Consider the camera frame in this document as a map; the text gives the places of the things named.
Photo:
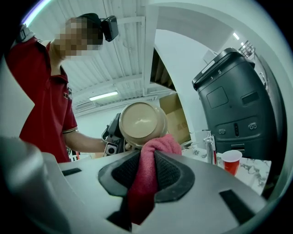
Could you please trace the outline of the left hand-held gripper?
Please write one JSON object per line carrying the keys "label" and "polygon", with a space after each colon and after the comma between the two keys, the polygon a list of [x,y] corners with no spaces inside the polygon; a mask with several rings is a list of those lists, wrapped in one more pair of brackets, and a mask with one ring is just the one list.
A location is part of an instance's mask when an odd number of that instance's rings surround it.
{"label": "left hand-held gripper", "polygon": [[120,115],[116,114],[102,134],[102,140],[106,143],[103,157],[125,152],[125,138],[119,128]]}

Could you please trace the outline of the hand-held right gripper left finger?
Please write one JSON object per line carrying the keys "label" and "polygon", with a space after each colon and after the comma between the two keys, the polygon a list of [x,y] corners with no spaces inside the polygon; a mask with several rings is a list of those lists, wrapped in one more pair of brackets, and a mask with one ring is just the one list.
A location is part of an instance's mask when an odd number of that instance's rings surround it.
{"label": "hand-held right gripper left finger", "polygon": [[127,202],[139,165],[140,151],[59,165],[65,179],[85,205],[94,223],[108,221],[132,230]]}

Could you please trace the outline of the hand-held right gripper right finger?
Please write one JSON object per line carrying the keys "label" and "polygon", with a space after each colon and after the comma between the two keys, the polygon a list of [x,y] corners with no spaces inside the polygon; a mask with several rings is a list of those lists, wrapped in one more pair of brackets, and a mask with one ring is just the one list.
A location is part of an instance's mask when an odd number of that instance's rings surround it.
{"label": "hand-held right gripper right finger", "polygon": [[176,154],[162,156],[188,166],[195,182],[178,201],[155,204],[139,234],[241,234],[233,212],[248,221],[266,206],[255,191],[218,166]]}

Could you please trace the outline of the beige bowl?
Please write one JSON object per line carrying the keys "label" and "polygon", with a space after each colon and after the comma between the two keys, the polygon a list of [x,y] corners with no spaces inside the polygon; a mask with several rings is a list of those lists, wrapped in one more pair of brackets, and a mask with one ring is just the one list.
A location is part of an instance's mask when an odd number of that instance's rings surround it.
{"label": "beige bowl", "polygon": [[149,140],[166,135],[168,122],[162,108],[148,102],[136,102],[121,112],[119,129],[127,143],[141,149]]}

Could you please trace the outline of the red cloth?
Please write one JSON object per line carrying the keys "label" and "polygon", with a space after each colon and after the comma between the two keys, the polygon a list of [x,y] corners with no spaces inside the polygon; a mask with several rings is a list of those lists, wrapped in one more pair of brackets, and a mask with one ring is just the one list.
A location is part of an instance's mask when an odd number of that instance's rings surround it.
{"label": "red cloth", "polygon": [[154,195],[158,191],[154,152],[156,150],[182,154],[180,144],[171,134],[154,138],[141,149],[136,177],[127,194],[132,223],[140,225],[154,207]]}

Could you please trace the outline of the person's left forearm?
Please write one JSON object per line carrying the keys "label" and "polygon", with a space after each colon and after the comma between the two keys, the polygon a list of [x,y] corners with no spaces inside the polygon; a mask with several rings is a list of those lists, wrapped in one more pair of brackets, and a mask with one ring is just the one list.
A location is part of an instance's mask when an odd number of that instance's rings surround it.
{"label": "person's left forearm", "polygon": [[100,138],[92,138],[78,131],[63,134],[65,144],[71,150],[81,153],[102,153],[106,143]]}

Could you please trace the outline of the ceiling tube light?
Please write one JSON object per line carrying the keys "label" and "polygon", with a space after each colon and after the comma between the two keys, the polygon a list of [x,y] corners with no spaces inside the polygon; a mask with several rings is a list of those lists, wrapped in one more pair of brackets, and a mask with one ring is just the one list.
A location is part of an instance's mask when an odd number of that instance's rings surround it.
{"label": "ceiling tube light", "polygon": [[116,95],[118,95],[118,92],[114,91],[114,92],[110,92],[110,93],[106,93],[106,94],[91,97],[91,98],[89,98],[89,100],[90,101],[95,101],[95,100],[103,99],[103,98],[110,97],[110,96],[116,96]]}

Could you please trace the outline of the red plastic cup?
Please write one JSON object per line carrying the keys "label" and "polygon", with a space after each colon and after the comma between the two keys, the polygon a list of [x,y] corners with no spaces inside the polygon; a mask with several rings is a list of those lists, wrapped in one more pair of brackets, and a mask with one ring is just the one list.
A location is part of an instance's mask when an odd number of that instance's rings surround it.
{"label": "red plastic cup", "polygon": [[242,153],[238,150],[230,150],[224,152],[222,154],[224,170],[232,175],[236,175],[241,158]]}

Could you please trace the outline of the chrome faucet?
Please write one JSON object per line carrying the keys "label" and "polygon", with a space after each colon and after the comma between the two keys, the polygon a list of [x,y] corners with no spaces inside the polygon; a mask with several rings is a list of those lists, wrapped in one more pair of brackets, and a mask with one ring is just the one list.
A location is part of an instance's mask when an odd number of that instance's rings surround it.
{"label": "chrome faucet", "polygon": [[194,133],[195,141],[191,143],[192,149],[197,148],[206,150],[206,160],[208,163],[217,165],[217,153],[215,147],[215,138],[211,130],[201,130]]}

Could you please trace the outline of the large cardboard box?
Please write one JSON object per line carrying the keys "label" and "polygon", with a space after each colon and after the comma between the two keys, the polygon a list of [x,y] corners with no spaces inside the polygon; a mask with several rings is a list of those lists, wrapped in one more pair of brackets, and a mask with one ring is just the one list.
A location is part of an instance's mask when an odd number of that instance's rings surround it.
{"label": "large cardboard box", "polygon": [[177,93],[165,96],[159,100],[160,107],[166,114],[168,133],[179,143],[190,141],[187,120]]}

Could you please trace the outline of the person's red shirt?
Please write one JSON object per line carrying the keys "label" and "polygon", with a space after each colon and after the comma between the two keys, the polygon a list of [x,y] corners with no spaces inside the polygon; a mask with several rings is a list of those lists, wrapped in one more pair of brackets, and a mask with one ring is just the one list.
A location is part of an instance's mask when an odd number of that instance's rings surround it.
{"label": "person's red shirt", "polygon": [[77,130],[72,111],[71,89],[64,70],[51,75],[50,45],[32,37],[14,46],[6,63],[34,107],[20,133],[23,141],[53,154],[59,163],[69,162],[64,133]]}

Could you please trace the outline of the brown wooden staircase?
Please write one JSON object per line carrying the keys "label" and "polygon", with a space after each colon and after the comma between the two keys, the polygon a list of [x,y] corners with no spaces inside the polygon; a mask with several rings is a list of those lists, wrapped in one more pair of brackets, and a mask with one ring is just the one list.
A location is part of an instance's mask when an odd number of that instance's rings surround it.
{"label": "brown wooden staircase", "polygon": [[156,49],[153,50],[150,82],[176,91],[173,81]]}

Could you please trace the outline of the dark grey boxy machine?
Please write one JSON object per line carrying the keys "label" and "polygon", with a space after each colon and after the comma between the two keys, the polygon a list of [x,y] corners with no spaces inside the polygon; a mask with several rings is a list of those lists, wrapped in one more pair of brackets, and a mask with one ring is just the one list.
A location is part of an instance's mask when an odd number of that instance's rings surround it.
{"label": "dark grey boxy machine", "polygon": [[276,160],[277,123],[255,64],[238,50],[219,53],[192,81],[215,137],[216,151]]}

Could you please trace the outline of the white box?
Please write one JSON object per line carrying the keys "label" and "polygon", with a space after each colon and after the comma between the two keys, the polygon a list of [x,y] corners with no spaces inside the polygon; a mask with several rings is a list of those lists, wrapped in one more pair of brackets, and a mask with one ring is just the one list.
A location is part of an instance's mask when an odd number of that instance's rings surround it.
{"label": "white box", "polygon": [[207,50],[207,52],[203,56],[203,61],[206,63],[206,65],[208,65],[217,55],[218,53],[212,50]]}

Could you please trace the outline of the black balcony railing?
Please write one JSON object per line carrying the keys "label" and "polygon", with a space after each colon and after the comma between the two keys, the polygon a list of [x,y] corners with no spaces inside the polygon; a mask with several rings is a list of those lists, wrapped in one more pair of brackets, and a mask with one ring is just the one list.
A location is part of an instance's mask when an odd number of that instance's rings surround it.
{"label": "black balcony railing", "polygon": [[244,43],[241,43],[241,47],[238,49],[238,51],[246,58],[250,58],[255,53],[255,47],[250,41],[246,41]]}

